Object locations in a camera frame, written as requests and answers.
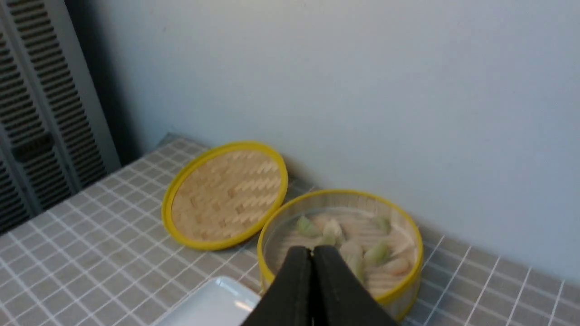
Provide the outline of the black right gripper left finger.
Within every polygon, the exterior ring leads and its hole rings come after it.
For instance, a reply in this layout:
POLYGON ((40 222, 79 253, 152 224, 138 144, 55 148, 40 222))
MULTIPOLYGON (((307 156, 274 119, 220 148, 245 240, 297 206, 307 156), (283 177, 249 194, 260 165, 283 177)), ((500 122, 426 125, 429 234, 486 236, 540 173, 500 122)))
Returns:
POLYGON ((309 307, 312 277, 311 251, 292 246, 255 309, 244 320, 244 326, 310 326, 309 307))

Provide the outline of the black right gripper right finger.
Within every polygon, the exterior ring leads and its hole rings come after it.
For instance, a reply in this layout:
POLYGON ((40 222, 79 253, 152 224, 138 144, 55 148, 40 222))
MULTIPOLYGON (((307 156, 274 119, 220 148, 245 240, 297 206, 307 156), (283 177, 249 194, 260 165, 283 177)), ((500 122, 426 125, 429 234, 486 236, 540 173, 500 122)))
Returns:
POLYGON ((313 250, 314 326, 397 326, 333 246, 313 250))

